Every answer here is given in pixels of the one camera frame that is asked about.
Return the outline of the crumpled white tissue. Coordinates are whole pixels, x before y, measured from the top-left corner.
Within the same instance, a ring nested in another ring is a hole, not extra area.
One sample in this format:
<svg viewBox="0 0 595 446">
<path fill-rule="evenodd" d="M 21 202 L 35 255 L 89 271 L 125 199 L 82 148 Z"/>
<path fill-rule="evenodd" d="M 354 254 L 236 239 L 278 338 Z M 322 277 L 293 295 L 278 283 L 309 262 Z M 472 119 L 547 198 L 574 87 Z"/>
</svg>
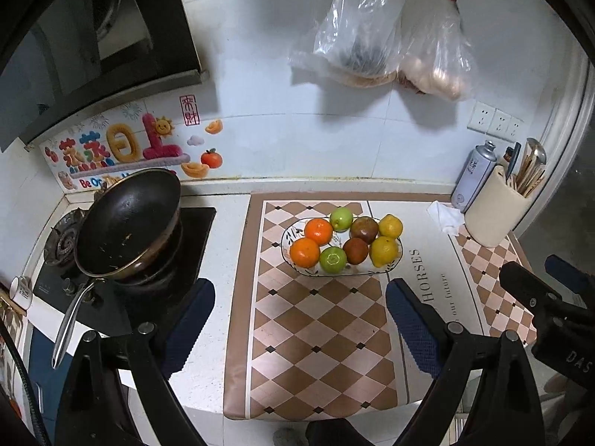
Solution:
<svg viewBox="0 0 595 446">
<path fill-rule="evenodd" d="M 464 215 L 460 210 L 435 200 L 429 205 L 427 212 L 444 234 L 453 237 L 459 236 L 460 228 L 464 224 Z"/>
</svg>

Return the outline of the black range hood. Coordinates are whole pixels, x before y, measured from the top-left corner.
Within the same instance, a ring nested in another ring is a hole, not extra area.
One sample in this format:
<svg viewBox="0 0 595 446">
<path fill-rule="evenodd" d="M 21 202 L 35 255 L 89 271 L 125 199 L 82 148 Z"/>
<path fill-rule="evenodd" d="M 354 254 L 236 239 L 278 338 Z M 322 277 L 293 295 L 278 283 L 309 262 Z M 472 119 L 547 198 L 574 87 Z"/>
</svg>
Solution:
<svg viewBox="0 0 595 446">
<path fill-rule="evenodd" d="M 1 0 L 1 147 L 203 72 L 183 0 Z"/>
</svg>

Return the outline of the reddish brown orange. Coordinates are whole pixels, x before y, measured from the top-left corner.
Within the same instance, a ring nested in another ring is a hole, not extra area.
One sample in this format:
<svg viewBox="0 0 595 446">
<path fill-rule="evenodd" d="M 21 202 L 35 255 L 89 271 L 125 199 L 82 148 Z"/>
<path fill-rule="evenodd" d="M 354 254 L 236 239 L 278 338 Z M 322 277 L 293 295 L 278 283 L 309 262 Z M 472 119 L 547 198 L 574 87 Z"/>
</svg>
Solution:
<svg viewBox="0 0 595 446">
<path fill-rule="evenodd" d="M 359 237 L 350 237 L 344 244 L 343 251 L 350 265 L 359 265 L 368 257 L 368 244 Z"/>
</svg>

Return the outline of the silver spray can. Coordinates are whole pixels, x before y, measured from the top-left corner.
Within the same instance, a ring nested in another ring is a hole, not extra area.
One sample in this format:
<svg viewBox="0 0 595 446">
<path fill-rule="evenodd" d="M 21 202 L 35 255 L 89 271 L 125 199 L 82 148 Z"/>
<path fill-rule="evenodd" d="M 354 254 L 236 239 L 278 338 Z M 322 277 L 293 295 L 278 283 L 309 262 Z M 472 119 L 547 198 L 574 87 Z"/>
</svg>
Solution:
<svg viewBox="0 0 595 446">
<path fill-rule="evenodd" d="M 486 140 L 469 154 L 451 195 L 452 206 L 465 213 L 496 165 L 495 144 Z"/>
</svg>

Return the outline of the green apple on plate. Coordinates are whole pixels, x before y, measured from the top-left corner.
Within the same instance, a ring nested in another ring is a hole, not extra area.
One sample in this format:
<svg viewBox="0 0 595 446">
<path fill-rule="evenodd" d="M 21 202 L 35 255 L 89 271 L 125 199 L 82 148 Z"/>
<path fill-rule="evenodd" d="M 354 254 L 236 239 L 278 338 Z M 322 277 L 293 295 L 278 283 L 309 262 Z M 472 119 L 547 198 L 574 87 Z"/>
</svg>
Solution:
<svg viewBox="0 0 595 446">
<path fill-rule="evenodd" d="M 347 257 L 342 248 L 328 247 L 320 254 L 321 268 L 329 274 L 339 274 L 347 265 Z"/>
</svg>

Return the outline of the colourful wall sticker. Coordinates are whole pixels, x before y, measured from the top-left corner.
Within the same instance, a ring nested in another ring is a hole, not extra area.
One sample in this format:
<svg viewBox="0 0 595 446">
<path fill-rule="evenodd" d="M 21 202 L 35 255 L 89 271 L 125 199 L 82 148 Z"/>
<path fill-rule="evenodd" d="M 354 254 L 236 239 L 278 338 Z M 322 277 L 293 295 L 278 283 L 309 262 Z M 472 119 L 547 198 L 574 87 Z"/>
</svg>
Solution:
<svg viewBox="0 0 595 446">
<path fill-rule="evenodd" d="M 217 139 L 223 120 L 200 114 L 198 91 L 184 88 L 102 111 L 38 147 L 66 193 L 99 188 L 148 168 L 181 181 L 201 180 L 223 166 Z"/>
</svg>

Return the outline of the dark red apple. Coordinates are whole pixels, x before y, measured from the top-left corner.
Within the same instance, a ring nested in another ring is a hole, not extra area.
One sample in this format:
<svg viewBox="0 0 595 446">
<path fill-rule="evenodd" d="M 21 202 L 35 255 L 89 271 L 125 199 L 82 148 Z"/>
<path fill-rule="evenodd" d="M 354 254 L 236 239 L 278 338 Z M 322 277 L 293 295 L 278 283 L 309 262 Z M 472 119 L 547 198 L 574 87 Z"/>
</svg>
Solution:
<svg viewBox="0 0 595 446">
<path fill-rule="evenodd" d="M 370 216 L 359 216 L 350 227 L 350 237 L 357 237 L 367 245 L 371 245 L 379 234 L 379 225 Z"/>
</svg>

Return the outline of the black frying pan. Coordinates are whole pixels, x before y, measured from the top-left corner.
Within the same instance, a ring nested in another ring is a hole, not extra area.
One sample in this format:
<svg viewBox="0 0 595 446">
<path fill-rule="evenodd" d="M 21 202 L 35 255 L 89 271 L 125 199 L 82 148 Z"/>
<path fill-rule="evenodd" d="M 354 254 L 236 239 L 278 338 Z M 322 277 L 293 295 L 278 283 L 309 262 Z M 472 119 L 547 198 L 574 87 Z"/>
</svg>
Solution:
<svg viewBox="0 0 595 446">
<path fill-rule="evenodd" d="M 81 304 L 92 288 L 140 273 L 170 240 L 180 220 L 180 192 L 173 172 L 144 169 L 108 187 L 87 210 L 75 237 L 74 257 L 88 280 L 62 317 L 52 368 L 61 365 Z"/>
</svg>

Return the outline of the utensils in holder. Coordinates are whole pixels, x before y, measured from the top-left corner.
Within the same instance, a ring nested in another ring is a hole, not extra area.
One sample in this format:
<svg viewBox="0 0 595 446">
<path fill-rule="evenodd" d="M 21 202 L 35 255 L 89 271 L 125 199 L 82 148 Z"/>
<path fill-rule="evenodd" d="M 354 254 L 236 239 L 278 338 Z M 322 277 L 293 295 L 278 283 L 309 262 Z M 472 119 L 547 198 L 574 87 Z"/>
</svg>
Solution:
<svg viewBox="0 0 595 446">
<path fill-rule="evenodd" d="M 543 145 L 533 137 L 527 138 L 524 147 L 516 142 L 507 149 L 505 160 L 504 182 L 522 197 L 529 198 L 546 173 L 547 153 Z"/>
</svg>

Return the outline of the green apple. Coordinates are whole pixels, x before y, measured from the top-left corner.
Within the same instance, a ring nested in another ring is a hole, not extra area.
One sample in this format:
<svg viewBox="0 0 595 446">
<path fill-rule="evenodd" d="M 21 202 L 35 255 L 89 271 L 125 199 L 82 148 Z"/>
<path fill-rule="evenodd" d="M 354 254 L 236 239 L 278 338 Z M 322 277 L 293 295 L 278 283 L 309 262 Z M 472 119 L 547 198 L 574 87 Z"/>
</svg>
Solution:
<svg viewBox="0 0 595 446">
<path fill-rule="evenodd" d="M 347 206 L 337 207 L 329 216 L 330 225 L 336 233 L 344 233 L 346 230 L 349 230 L 353 220 L 352 210 Z"/>
<path fill-rule="evenodd" d="M 342 248 L 328 247 L 320 254 L 321 268 L 329 274 L 339 274 L 347 265 L 347 257 Z"/>
</svg>

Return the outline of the yellow orange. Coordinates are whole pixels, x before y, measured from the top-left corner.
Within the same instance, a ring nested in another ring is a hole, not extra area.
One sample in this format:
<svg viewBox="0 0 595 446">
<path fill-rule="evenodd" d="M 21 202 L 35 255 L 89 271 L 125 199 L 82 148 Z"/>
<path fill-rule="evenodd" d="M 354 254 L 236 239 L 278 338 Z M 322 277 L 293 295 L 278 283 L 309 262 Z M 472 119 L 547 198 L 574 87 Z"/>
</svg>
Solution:
<svg viewBox="0 0 595 446">
<path fill-rule="evenodd" d="M 380 236 L 396 240 L 403 233 L 403 223 L 398 217 L 388 213 L 378 223 L 378 230 Z"/>
</svg>

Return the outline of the checkered counter mat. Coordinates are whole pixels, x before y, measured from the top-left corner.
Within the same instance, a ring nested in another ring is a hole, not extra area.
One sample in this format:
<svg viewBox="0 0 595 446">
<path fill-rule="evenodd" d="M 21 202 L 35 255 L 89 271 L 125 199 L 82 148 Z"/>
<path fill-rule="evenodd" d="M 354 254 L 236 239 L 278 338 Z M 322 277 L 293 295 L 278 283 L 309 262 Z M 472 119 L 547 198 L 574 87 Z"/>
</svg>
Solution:
<svg viewBox="0 0 595 446">
<path fill-rule="evenodd" d="M 393 266 L 369 262 L 340 275 L 299 271 L 289 247 L 309 220 L 342 205 L 320 195 L 250 199 L 232 299 L 223 411 L 234 420 L 348 418 L 419 399 L 431 376 L 415 363 L 385 303 L 387 284 L 404 279 L 443 320 L 532 343 L 530 311 L 500 286 L 508 262 L 523 263 L 514 237 L 486 248 L 467 230 L 443 233 L 428 204 L 348 199 L 354 216 L 393 214 L 404 225 Z"/>
</svg>

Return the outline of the clear plastic bag dark contents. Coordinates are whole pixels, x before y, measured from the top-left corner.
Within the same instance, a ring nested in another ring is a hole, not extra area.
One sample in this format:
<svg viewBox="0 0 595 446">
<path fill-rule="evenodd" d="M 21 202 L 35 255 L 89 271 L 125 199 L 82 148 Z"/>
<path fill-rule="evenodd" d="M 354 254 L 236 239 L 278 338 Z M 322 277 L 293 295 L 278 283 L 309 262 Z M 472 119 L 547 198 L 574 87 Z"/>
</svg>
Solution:
<svg viewBox="0 0 595 446">
<path fill-rule="evenodd" d="M 295 44 L 289 64 L 351 88 L 392 83 L 397 20 L 404 0 L 332 0 L 326 15 Z"/>
</svg>

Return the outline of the beige utensil holder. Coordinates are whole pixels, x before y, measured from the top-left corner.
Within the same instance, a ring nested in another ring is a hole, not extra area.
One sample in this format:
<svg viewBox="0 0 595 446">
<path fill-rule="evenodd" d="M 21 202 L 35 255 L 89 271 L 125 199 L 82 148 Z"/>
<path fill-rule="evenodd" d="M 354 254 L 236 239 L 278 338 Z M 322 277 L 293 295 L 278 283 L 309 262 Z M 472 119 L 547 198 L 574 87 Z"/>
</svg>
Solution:
<svg viewBox="0 0 595 446">
<path fill-rule="evenodd" d="M 467 231 L 486 248 L 495 248 L 520 222 L 531 205 L 505 183 L 505 171 L 496 165 L 464 214 Z"/>
</svg>

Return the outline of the white wall socket panel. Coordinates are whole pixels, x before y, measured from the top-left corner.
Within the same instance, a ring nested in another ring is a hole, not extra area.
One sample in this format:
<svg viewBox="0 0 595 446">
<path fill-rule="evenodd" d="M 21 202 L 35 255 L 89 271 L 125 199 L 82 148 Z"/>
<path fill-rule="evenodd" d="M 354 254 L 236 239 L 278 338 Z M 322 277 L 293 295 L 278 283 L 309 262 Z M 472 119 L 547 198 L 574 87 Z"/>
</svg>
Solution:
<svg viewBox="0 0 595 446">
<path fill-rule="evenodd" d="M 527 125 L 520 118 L 477 101 L 467 128 L 507 142 L 514 142 L 525 132 Z"/>
</svg>

